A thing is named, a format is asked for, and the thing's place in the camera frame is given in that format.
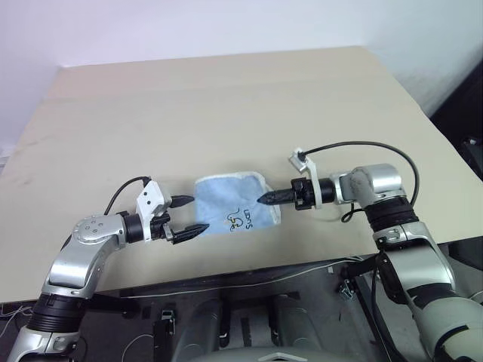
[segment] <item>beige tabletop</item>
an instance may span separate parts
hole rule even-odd
[[[406,151],[421,174],[415,210],[437,242],[483,234],[482,184],[398,82],[362,48],[248,54],[63,69],[0,176],[0,302],[35,299],[74,224],[102,213],[133,176],[172,194],[216,173],[255,170],[274,188],[297,177],[287,157],[344,140]],[[389,162],[384,149],[313,156],[319,176]],[[113,211],[135,207],[130,186]],[[281,225],[176,246],[136,243],[113,254],[98,290],[374,253],[364,214],[349,206],[281,208]],[[172,213],[173,227],[194,207]]]

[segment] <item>white cable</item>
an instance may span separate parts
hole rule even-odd
[[[473,300],[476,296],[479,296],[480,294],[483,294],[483,290],[480,290],[479,292],[473,293],[471,296],[468,297],[468,299]]]
[[[20,309],[22,309],[20,312],[28,311],[29,309],[32,309],[32,307],[24,307],[23,305],[20,306]],[[13,314],[16,314],[17,311],[10,311],[8,313],[3,314],[3,305],[2,305],[2,312],[0,313],[0,317],[10,317]]]
[[[126,352],[128,351],[129,347],[131,347],[133,345],[134,342],[136,342],[139,338],[143,338],[143,337],[152,337],[151,334],[141,334],[137,337],[135,337],[133,340],[131,340],[128,345],[126,345],[126,348],[124,348],[124,351],[122,352],[122,357],[121,357],[121,362],[124,362],[124,357],[126,355]]]
[[[332,262],[331,264],[316,266],[315,268],[310,268],[310,269],[307,269],[307,270],[304,270],[304,271],[300,271],[296,274],[288,275],[287,277],[274,279],[273,281],[262,281],[260,283],[254,283],[254,284],[226,285],[226,286],[222,286],[222,287],[212,287],[212,288],[201,289],[201,290],[185,290],[183,292],[173,292],[173,293],[166,293],[166,294],[153,294],[153,295],[148,295],[148,296],[125,296],[124,298],[137,299],[137,298],[154,298],[154,297],[163,297],[163,296],[179,296],[180,294],[203,293],[203,292],[209,292],[211,290],[259,287],[260,285],[267,285],[267,284],[271,284],[271,283],[278,283],[279,281],[286,281],[287,279],[295,278],[295,277],[304,275],[306,273],[313,272],[314,270],[328,268],[329,266],[340,264],[342,262],[360,262],[360,261],[359,260],[353,260],[353,259],[339,260],[338,262]]]
[[[8,321],[5,324],[5,327],[3,327],[3,331],[0,333],[0,338],[3,337],[3,335],[5,334],[5,331],[7,330],[8,325],[10,324],[10,322],[12,322],[12,320],[15,318],[15,316],[18,313],[21,313],[22,311],[25,311],[25,310],[26,310],[26,308],[23,309],[23,306],[20,306],[16,311],[12,312],[13,314],[10,316],[10,318],[8,318]]]

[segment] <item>silver robot arm segment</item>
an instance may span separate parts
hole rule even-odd
[[[483,361],[483,307],[455,292],[453,271],[414,214],[397,170],[378,164],[331,179],[340,185],[335,202],[364,209],[381,250],[377,267],[386,294],[408,305],[428,355]]]
[[[173,244],[201,234],[209,225],[174,232],[167,209],[193,201],[170,196],[149,181],[137,198],[136,213],[89,216],[79,221],[51,266],[29,323],[15,341],[7,362],[71,361],[79,326],[94,295],[107,258],[127,244],[166,239]]]

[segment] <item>blue cloth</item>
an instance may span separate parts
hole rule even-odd
[[[246,232],[279,224],[280,207],[257,202],[269,190],[263,176],[256,172],[209,176],[196,181],[196,221],[210,224],[203,235]]]

